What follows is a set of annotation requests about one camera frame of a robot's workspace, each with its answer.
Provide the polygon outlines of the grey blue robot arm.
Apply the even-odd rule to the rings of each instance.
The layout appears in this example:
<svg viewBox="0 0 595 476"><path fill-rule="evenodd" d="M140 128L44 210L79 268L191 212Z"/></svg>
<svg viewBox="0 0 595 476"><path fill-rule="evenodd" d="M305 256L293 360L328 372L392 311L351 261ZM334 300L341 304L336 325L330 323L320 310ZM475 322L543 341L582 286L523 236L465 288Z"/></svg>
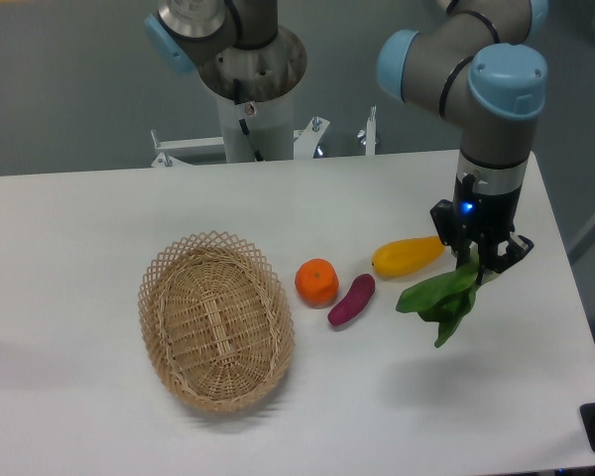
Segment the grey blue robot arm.
<svg viewBox="0 0 595 476"><path fill-rule="evenodd" d="M514 217L547 81L527 39L547 11L544 1L450 1L438 30L396 32L377 58L385 92L461 129L454 194L431 216L458 264L475 262L479 282L533 248ZM144 27L171 69L197 72L214 95L229 162L312 156L293 121L306 52L276 2L163 1Z"/></svg>

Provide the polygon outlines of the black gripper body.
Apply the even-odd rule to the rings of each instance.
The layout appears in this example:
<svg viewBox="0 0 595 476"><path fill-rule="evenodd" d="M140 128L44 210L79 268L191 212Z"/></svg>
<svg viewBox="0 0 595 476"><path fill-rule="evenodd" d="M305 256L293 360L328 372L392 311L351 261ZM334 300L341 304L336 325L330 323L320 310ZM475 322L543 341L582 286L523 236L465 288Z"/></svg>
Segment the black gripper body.
<svg viewBox="0 0 595 476"><path fill-rule="evenodd" d="M500 275L533 249L533 241L518 235L514 225L527 164L493 169L466 157L458 159L453 198L441 200L430 211L439 239L454 256L455 245L465 238L471 248L480 242L497 243Z"/></svg>

